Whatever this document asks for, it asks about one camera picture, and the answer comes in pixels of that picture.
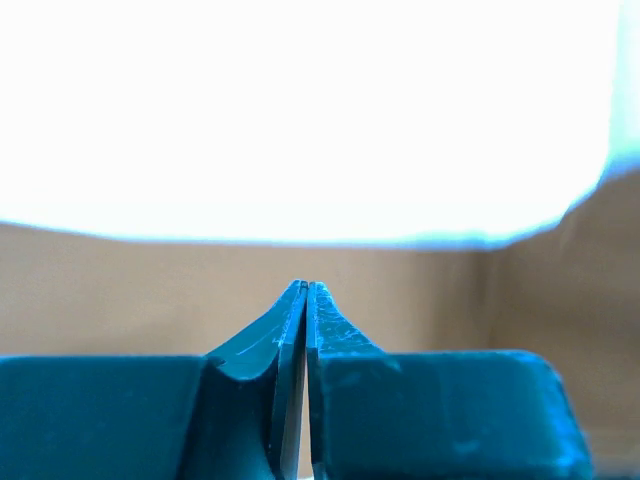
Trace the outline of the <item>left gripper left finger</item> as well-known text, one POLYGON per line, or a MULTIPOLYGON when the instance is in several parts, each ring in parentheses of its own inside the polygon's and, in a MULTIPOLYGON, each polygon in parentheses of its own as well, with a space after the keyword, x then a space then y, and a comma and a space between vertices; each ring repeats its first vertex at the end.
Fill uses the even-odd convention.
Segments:
POLYGON ((5 479, 294 479, 306 285, 202 355, 5 356, 5 479))

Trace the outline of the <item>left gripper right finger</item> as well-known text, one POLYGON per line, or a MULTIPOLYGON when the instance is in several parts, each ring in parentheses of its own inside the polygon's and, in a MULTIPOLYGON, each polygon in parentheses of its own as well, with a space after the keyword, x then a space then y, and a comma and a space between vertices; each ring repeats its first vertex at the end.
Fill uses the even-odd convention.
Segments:
POLYGON ((338 309, 306 307, 311 460, 318 479, 590 479, 562 381, 519 350, 392 354, 338 309))

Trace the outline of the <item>brown trousers with striped trim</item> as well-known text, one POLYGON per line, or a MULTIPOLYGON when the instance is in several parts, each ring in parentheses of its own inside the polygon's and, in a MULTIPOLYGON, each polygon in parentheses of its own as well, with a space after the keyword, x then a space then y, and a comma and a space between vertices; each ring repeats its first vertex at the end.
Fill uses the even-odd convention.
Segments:
POLYGON ((389 350, 518 348, 562 375, 595 457, 639 463, 639 174, 491 250, 132 243, 3 224, 5 353, 211 349, 294 279, 389 350))

